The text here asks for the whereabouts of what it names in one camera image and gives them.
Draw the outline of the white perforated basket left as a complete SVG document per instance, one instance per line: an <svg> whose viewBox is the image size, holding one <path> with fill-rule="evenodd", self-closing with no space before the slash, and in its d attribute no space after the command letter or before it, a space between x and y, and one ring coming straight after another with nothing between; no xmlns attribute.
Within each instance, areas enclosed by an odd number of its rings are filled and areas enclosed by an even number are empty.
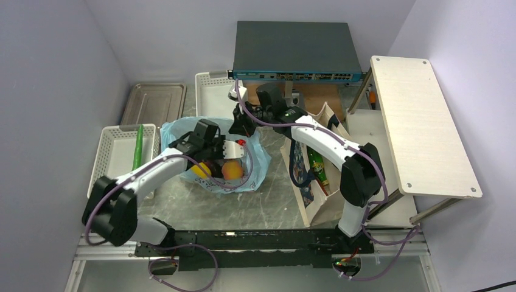
<svg viewBox="0 0 516 292"><path fill-rule="evenodd" d="M156 125L148 123L143 127L141 162L145 164L159 155L160 136ZM93 184L100 177L116 178L132 170L138 129L138 125L102 129L86 196L90 196Z"/></svg>

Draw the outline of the green glass bottle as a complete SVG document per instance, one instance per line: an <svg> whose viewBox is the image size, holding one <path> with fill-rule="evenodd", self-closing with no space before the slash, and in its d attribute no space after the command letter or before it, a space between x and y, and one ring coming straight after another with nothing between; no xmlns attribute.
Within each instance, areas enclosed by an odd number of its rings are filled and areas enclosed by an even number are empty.
<svg viewBox="0 0 516 292"><path fill-rule="evenodd" d="M311 170L314 172L322 186L328 186L329 181L326 176L323 157L311 147L307 147L307 154Z"/></svg>

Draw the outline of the wooden board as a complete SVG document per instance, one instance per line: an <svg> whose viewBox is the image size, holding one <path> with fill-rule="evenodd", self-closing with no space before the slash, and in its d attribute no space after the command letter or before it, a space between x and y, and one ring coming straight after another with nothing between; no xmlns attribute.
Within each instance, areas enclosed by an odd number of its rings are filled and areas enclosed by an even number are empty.
<svg viewBox="0 0 516 292"><path fill-rule="evenodd" d="M248 101L253 105L258 105L259 99L256 94L256 88L261 84L265 84L268 82L252 82L252 81L244 81L243 85L248 90ZM284 82L272 82L272 84L276 85L282 97L285 95L285 83ZM305 110L312 114L319 113L320 109L323 107L324 102L330 106L333 110L339 121L343 121L345 114L342 109L341 99L338 92L338 86L336 84L327 84L327 83L294 83L293 91L298 91L303 95Z"/></svg>

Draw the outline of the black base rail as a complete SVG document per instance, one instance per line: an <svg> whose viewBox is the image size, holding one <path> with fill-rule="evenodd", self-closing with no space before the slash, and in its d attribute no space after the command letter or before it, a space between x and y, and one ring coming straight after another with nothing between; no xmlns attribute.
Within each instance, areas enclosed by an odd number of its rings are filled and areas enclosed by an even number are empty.
<svg viewBox="0 0 516 292"><path fill-rule="evenodd" d="M339 257L374 253L367 236L346 237L339 229L258 229L236 231L176 231L177 252L139 244L136 257L178 258L180 271L212 268L311 266L331 268Z"/></svg>

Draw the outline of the light blue plastic grocery bag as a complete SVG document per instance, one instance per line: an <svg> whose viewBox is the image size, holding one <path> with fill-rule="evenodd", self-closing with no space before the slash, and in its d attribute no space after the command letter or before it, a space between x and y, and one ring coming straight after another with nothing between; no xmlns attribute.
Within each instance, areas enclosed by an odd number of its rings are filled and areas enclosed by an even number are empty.
<svg viewBox="0 0 516 292"><path fill-rule="evenodd" d="M161 150L165 150L170 143L177 140L180 136L186 134L188 131L194 130L197 122L203 117L183 117L173 122L166 122L161 126ZM236 141L243 139L246 142L248 154L244 158L239 159L239 163L245 170L243 178L227 181L223 178L218 178L217 181L224 185L221 187L215 184L208 178L200 178L193 171L188 170L179 175L181 180L194 183L201 186L204 190L212 193L227 194L234 192L252 192L257 190L264 181L268 166L271 161L271 156L267 153L264 147L260 144L260 134L255 132L251 137L244 137L236 134L230 134L229 128L233 120L223 117L205 117L216 123L222 135L226 136L227 140Z"/></svg>

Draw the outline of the beige canvas tote bag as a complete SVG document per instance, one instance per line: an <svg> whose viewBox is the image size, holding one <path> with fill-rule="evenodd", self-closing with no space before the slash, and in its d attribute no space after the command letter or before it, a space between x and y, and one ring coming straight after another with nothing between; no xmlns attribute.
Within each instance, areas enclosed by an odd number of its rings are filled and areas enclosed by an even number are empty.
<svg viewBox="0 0 516 292"><path fill-rule="evenodd" d="M300 142L284 140L280 148L305 227L339 220L344 207L341 167Z"/></svg>

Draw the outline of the white perforated basket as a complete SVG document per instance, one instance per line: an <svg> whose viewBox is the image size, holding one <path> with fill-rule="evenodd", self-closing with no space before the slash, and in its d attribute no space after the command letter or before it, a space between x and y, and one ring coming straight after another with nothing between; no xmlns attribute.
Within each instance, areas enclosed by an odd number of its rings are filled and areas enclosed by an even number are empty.
<svg viewBox="0 0 516 292"><path fill-rule="evenodd" d="M200 72L195 75L196 116L233 119L236 102L228 97L235 82L227 71Z"/></svg>
<svg viewBox="0 0 516 292"><path fill-rule="evenodd" d="M141 162L145 164L159 155L160 136L156 125L148 123L143 127ZM116 178L132 170L138 129L138 125L102 129L86 196L90 196L93 184L100 177Z"/></svg>

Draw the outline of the green chili pepper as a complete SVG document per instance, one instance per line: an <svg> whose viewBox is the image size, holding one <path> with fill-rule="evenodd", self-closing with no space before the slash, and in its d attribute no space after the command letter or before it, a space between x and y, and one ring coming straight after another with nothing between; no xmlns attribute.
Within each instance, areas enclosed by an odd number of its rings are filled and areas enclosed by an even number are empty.
<svg viewBox="0 0 516 292"><path fill-rule="evenodd" d="M144 126L140 124L136 133L136 142L133 153L132 170L138 169L142 164L142 146L143 146Z"/></svg>

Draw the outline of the orange object behind shelf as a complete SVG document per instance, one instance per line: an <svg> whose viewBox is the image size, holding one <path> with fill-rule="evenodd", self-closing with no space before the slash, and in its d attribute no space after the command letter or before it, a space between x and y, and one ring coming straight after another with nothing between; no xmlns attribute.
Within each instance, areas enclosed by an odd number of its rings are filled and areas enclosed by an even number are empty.
<svg viewBox="0 0 516 292"><path fill-rule="evenodd" d="M369 104L370 104L370 106L371 106L371 109L372 109L372 110L376 110L376 102L377 102L377 98L376 98L376 94L375 94L375 92L373 92L373 91L370 91L370 92L369 92L368 100L369 100Z"/></svg>

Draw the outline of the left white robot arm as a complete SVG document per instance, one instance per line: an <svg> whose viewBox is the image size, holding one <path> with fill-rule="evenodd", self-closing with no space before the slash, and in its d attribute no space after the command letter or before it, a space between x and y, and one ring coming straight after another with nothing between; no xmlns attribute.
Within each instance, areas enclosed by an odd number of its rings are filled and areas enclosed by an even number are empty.
<svg viewBox="0 0 516 292"><path fill-rule="evenodd" d="M170 254L176 245L175 229L160 219L140 217L138 206L150 192L196 162L221 159L224 143L220 127L201 119L155 159L118 178L97 179L82 215L87 244L95 244L89 237L94 232L103 238L101 244L144 242L161 256Z"/></svg>

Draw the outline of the yellow lemon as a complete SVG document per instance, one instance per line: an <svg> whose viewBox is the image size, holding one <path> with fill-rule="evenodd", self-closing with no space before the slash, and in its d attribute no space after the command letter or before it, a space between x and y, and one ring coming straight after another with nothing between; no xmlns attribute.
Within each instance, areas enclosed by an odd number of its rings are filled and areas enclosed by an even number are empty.
<svg viewBox="0 0 516 292"><path fill-rule="evenodd" d="M197 177L201 179L207 179L209 176L212 176L210 167L204 162L195 164L191 167L190 170L193 174L195 174Z"/></svg>

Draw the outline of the metal tray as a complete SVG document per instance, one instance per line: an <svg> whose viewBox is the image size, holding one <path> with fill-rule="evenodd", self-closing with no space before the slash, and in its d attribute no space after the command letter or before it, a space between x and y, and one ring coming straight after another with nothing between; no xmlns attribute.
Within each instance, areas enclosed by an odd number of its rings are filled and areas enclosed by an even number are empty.
<svg viewBox="0 0 516 292"><path fill-rule="evenodd" d="M184 83L138 83L130 91L121 125L152 123L156 127L183 116Z"/></svg>

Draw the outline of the white shelf table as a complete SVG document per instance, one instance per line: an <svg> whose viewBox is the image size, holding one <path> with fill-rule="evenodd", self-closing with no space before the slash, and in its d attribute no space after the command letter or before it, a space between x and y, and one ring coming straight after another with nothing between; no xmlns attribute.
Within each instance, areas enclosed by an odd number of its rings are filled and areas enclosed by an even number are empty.
<svg viewBox="0 0 516 292"><path fill-rule="evenodd" d="M373 207L370 226L410 228L483 193L431 63L374 55L363 86L372 85L376 109L346 111L355 142L377 147L388 202Z"/></svg>

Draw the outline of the white perforated basket rear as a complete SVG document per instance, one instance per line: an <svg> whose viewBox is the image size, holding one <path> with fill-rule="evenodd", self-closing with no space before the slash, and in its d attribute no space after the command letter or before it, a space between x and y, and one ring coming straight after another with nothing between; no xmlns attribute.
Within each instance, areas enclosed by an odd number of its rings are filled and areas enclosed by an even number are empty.
<svg viewBox="0 0 516 292"><path fill-rule="evenodd" d="M200 72L195 75L196 116L233 119L236 102L228 97L235 82L227 71Z"/></svg>

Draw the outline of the orange peach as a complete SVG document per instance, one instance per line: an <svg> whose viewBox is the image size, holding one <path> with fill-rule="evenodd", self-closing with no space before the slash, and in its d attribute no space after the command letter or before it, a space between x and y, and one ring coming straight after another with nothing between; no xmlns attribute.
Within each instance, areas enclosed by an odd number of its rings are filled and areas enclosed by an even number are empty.
<svg viewBox="0 0 516 292"><path fill-rule="evenodd" d="M238 160L228 160L222 167L221 172L225 180L241 179L244 176L244 169Z"/></svg>

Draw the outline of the network switch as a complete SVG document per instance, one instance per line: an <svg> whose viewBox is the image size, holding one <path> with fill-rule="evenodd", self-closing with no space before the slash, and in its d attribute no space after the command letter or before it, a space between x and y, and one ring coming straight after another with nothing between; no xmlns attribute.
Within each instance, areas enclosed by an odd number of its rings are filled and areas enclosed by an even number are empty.
<svg viewBox="0 0 516 292"><path fill-rule="evenodd" d="M363 71L348 23L238 21L229 78L358 82Z"/></svg>

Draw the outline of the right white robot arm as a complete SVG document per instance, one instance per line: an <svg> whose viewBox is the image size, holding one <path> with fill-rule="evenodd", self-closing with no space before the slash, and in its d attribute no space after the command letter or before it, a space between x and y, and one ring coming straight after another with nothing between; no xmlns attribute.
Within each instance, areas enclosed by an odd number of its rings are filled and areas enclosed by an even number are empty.
<svg viewBox="0 0 516 292"><path fill-rule="evenodd" d="M360 145L338 136L305 110L288 106L279 88L272 83L259 86L256 93L259 104L252 105L244 99L246 88L238 82L229 90L228 98L237 103L229 132L251 136L257 127L271 127L291 141L312 148L339 167L344 206L335 244L340 251L351 252L358 246L358 234L364 232L373 204L371 198L379 191L387 191L377 148L370 143Z"/></svg>

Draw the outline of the metal monitor stand base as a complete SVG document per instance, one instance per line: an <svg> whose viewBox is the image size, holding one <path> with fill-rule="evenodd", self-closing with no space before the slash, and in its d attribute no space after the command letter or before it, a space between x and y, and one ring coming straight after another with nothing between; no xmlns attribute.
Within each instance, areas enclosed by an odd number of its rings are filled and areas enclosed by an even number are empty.
<svg viewBox="0 0 516 292"><path fill-rule="evenodd" d="M297 106L301 109L305 109L305 98L303 94L294 89L292 81L286 81L284 86L284 99L287 106Z"/></svg>

